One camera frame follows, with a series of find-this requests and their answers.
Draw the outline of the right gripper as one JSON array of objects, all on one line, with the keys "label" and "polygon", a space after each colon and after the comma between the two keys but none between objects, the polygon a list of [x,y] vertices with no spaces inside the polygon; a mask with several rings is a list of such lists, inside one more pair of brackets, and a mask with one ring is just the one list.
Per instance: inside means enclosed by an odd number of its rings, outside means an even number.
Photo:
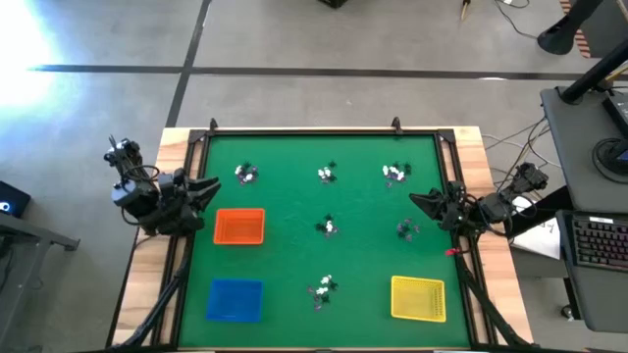
[{"label": "right gripper", "polygon": [[449,181],[445,190],[445,209],[442,212],[444,196],[436,188],[427,194],[410,193],[414,204],[432,220],[439,220],[441,229],[455,229],[463,221],[465,215],[466,187],[461,181]]}]

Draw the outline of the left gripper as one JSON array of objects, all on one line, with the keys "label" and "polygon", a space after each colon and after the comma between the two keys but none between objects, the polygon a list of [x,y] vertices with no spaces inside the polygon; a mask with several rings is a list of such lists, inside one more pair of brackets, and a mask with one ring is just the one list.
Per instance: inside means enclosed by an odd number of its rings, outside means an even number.
[{"label": "left gripper", "polygon": [[177,169],[172,174],[159,174],[160,215],[179,216],[184,213],[197,216],[198,211],[204,211],[220,190],[221,184],[218,182],[217,177],[191,179],[183,169]]}]

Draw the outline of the orange plastic basket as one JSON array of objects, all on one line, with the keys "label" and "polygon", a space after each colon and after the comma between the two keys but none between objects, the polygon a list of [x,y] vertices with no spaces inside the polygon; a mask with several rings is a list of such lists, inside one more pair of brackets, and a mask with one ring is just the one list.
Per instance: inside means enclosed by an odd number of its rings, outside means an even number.
[{"label": "orange plastic basket", "polygon": [[219,245],[260,245],[264,241],[264,230],[264,209],[219,209],[213,240]]}]

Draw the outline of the yellow plastic basket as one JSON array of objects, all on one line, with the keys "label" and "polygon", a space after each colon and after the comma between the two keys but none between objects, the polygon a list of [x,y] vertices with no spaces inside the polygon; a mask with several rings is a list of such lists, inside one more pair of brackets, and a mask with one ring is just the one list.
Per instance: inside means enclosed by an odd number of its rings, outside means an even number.
[{"label": "yellow plastic basket", "polygon": [[439,279],[393,276],[391,315],[396,319],[444,323],[445,283]]}]

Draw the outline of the blue plastic basket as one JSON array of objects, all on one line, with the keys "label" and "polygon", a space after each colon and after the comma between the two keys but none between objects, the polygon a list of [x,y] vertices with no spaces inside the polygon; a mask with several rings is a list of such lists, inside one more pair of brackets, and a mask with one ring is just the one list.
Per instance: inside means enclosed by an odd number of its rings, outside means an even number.
[{"label": "blue plastic basket", "polygon": [[261,280],[213,279],[205,318],[208,321],[257,323],[262,317],[264,286]]}]

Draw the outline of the grey side desk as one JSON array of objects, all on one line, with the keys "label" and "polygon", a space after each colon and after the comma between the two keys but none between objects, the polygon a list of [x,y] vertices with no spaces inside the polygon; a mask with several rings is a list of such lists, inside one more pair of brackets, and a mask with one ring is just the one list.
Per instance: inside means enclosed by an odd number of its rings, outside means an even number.
[{"label": "grey side desk", "polygon": [[558,159],[573,207],[595,213],[628,214],[628,184],[604,178],[594,166],[592,150],[620,131],[602,106],[603,93],[589,93],[576,105],[563,102],[559,92],[541,91]]}]

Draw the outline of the black backlit keyboard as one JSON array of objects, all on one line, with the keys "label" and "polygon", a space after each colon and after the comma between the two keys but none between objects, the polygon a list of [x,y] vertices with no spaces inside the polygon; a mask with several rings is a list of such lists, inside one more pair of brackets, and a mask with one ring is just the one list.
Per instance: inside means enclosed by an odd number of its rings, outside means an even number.
[{"label": "black backlit keyboard", "polygon": [[570,241],[579,266],[628,273],[628,221],[574,216]]}]

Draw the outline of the grey metal table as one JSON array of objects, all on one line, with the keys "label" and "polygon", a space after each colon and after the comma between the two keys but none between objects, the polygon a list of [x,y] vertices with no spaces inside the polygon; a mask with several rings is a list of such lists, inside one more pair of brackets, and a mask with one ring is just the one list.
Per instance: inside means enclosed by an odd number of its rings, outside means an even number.
[{"label": "grey metal table", "polygon": [[79,240],[0,213],[0,353],[52,245],[76,251]]}]

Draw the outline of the black box device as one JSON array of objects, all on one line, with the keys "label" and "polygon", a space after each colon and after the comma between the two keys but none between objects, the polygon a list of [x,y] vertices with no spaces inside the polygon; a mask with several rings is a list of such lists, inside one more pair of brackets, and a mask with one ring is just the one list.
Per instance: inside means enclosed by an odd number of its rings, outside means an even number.
[{"label": "black box device", "polygon": [[0,213],[20,219],[30,200],[29,194],[0,180]]}]

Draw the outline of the grey keyboard desk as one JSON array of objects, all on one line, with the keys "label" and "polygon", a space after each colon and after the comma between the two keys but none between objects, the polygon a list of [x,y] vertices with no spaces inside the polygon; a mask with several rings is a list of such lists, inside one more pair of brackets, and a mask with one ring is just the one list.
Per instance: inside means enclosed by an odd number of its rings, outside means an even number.
[{"label": "grey keyboard desk", "polygon": [[574,216],[628,219],[571,211],[559,211],[555,215],[560,230],[561,254],[574,293],[574,312],[593,331],[628,333],[628,273],[575,263],[570,241]]}]

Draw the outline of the black desk device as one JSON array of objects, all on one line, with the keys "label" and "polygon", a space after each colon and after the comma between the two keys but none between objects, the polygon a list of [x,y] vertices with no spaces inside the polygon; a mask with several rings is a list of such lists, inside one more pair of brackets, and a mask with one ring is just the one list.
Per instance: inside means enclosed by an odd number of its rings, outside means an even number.
[{"label": "black desk device", "polygon": [[619,132],[628,139],[628,95],[609,95],[603,100],[602,106]]}]

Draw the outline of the black slanted pole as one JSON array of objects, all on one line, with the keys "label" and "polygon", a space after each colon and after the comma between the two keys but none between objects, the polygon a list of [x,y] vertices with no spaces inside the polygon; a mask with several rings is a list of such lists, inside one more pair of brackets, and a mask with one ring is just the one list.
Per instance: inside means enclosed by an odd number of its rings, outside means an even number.
[{"label": "black slanted pole", "polygon": [[592,89],[611,72],[628,60],[628,38],[603,57],[578,80],[559,92],[561,100],[572,104],[578,101],[587,91]]}]

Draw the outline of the black stand foot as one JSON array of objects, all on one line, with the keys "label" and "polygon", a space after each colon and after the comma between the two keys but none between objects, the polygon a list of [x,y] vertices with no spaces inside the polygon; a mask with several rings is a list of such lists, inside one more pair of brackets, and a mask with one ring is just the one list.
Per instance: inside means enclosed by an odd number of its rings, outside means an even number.
[{"label": "black stand foot", "polygon": [[558,0],[564,16],[541,32],[536,42],[553,55],[568,54],[581,25],[590,18],[603,0]]}]

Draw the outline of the orange black striped mat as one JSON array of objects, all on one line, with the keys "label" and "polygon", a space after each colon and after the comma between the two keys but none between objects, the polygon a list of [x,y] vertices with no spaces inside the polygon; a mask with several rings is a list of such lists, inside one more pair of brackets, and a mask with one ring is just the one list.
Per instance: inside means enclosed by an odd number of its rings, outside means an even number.
[{"label": "orange black striped mat", "polygon": [[592,0],[558,0],[564,16],[560,20],[560,31],[571,33],[575,42],[580,45],[586,42],[582,25],[595,11]]}]

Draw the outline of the dark grey cabinet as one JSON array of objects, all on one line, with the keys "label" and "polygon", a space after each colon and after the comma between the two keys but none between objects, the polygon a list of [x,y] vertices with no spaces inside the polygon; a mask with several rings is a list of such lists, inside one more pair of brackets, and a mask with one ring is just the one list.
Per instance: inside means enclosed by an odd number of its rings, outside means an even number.
[{"label": "dark grey cabinet", "polygon": [[602,0],[581,29],[591,57],[601,59],[628,38],[628,0]]}]

